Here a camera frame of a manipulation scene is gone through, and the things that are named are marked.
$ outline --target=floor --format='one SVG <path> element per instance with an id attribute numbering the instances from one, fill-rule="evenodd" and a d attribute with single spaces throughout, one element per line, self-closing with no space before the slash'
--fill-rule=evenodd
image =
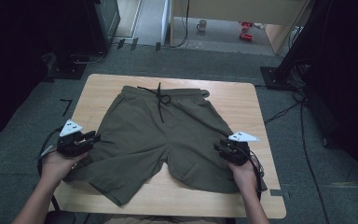
<path id="1" fill-rule="evenodd" d="M 164 4 L 165 0 L 118 0 L 122 22 L 117 28 L 116 41 L 125 38 L 126 43 L 131 43 L 133 38 L 138 38 L 140 45 L 155 46 L 157 42 L 165 42 L 165 46 L 168 47 L 170 45 L 170 30 L 167 31 L 165 40 L 161 40 Z M 205 32 L 197 29 L 199 22 L 200 19 L 188 18 L 187 39 L 181 48 L 275 55 L 262 26 L 260 28 L 251 27 L 247 34 L 253 36 L 252 41 L 246 41 L 240 39 L 242 27 L 237 21 L 207 20 Z M 175 17 L 173 29 L 172 45 L 177 46 L 186 36 L 186 18 Z M 287 51 L 286 42 L 279 55 L 284 56 Z"/>

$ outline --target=hand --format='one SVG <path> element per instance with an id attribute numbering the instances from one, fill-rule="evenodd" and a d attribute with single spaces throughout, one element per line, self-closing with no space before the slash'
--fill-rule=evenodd
<path id="1" fill-rule="evenodd" d="M 60 185 L 61 180 L 71 171 L 72 167 L 87 156 L 87 152 L 80 156 L 68 158 L 59 152 L 49 153 L 43 161 L 41 181 L 52 184 L 53 188 Z"/>
<path id="2" fill-rule="evenodd" d="M 242 193 L 244 192 L 256 193 L 257 179 L 255 177 L 254 167 L 249 161 L 247 161 L 242 166 L 238 166 L 234 163 L 229 162 L 228 167 L 231 169 L 232 173 L 234 174 L 235 183 L 237 183 L 237 186 Z"/>

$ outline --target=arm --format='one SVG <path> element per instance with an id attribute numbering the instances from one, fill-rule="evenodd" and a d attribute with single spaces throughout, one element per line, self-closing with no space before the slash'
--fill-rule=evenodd
<path id="1" fill-rule="evenodd" d="M 228 167 L 232 170 L 235 182 L 240 189 L 249 222 L 269 223 L 263 206 L 257 198 L 257 182 L 252 164 L 247 161 L 244 165 L 237 166 L 229 162 Z"/>
<path id="2" fill-rule="evenodd" d="M 58 152 L 50 153 L 43 162 L 42 176 L 34 192 L 14 219 L 13 224 L 44 223 L 54 190 L 78 161 L 87 156 L 84 153 L 75 158 L 65 158 Z"/>

